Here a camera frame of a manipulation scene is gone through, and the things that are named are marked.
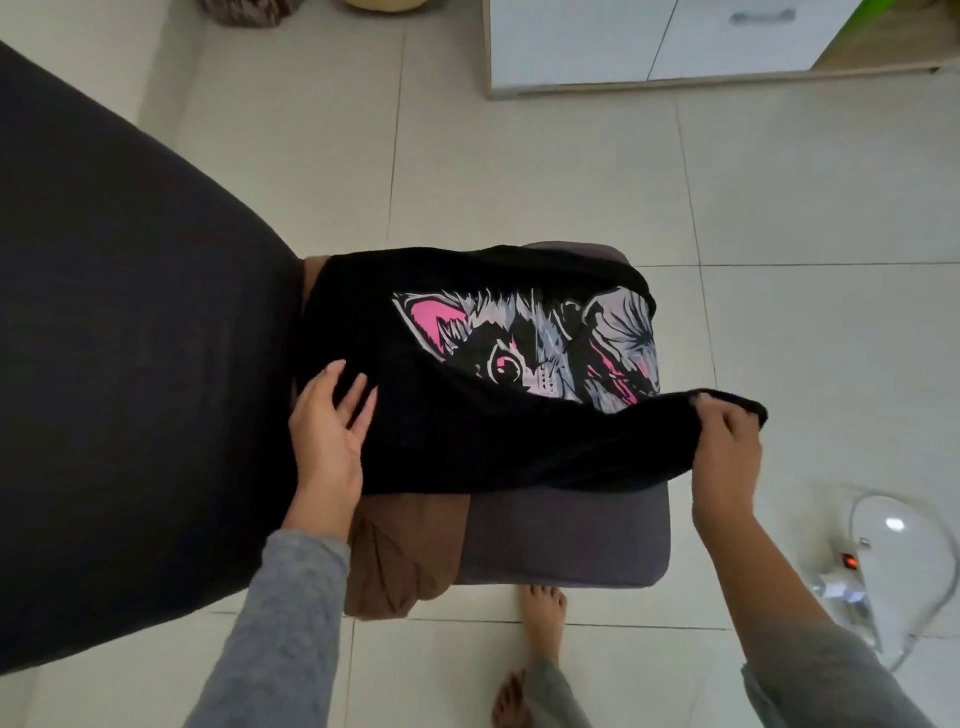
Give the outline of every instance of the cabinet drawer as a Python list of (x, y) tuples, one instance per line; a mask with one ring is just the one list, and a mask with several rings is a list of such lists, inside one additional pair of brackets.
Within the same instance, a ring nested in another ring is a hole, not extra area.
[(805, 71), (860, 0), (679, 0), (650, 80)]

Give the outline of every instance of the gray sweater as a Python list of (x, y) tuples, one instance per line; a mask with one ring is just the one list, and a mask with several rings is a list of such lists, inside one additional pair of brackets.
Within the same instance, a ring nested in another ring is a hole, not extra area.
[[(347, 545), (335, 539), (278, 531), (267, 540), (187, 728), (326, 725), (348, 563)], [(776, 666), (770, 674), (743, 669), (767, 728), (930, 728), (873, 651), (842, 627), (783, 628), (767, 644), (776, 657), (764, 660)]]

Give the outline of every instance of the fingers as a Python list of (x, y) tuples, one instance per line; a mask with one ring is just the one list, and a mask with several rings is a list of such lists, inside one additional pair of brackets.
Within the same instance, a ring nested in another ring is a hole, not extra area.
[(759, 435), (759, 418), (738, 404), (717, 400), (704, 392), (696, 397), (693, 406), (708, 437), (732, 437), (739, 441)]
[(340, 404), (337, 405), (337, 417), (340, 420), (340, 424), (344, 427), (350, 424), (350, 419), (353, 417), (353, 412), (356, 410), (357, 404), (360, 403), (360, 398), (363, 397), (363, 391), (366, 386), (367, 375), (357, 375), (357, 378), (350, 385), (349, 391), (344, 395), (344, 398), (340, 400)]
[(367, 430), (370, 429), (370, 422), (373, 419), (373, 410), (375, 408), (376, 387), (373, 387), (373, 391), (370, 392), (367, 401), (364, 402), (363, 409), (360, 410), (357, 419), (353, 421), (353, 427), (350, 428), (350, 432), (357, 436), (361, 444), (363, 444), (364, 438), (367, 437)]
[(731, 410), (724, 414), (724, 421), (737, 442), (742, 440), (751, 440), (759, 437), (760, 420), (752, 412), (747, 412), (743, 407), (733, 406)]
[(327, 401), (333, 400), (333, 389), (337, 386), (337, 379), (340, 378), (340, 373), (346, 365), (347, 362), (343, 359), (331, 361), (318, 375), (306, 383), (303, 391), (300, 392), (300, 396), (297, 397), (297, 404), (294, 405), (294, 411), (290, 414), (291, 422), (300, 416), (306, 404), (314, 397), (326, 397)]
[(333, 401), (333, 390), (336, 389), (340, 374), (343, 373), (346, 366), (347, 362), (344, 359), (337, 359), (331, 361), (322, 372), (313, 377), (314, 381), (317, 382), (314, 385), (313, 397), (324, 401)]

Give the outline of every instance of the cat graphic print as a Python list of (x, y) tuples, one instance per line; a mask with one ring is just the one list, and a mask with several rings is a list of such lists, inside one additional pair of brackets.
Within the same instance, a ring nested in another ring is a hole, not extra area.
[(647, 302), (622, 286), (585, 302), (507, 295), (397, 293), (420, 345), (471, 376), (619, 412), (660, 390)]

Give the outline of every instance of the foot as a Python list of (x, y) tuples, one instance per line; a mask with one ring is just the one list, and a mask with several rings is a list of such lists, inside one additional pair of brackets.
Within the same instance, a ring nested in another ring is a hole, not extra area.
[(566, 621), (566, 596), (557, 587), (524, 584), (517, 587), (517, 591), (531, 660), (542, 658), (558, 665)]
[(532, 728), (533, 717), (523, 702), (524, 671), (511, 672), (493, 703), (493, 728)]

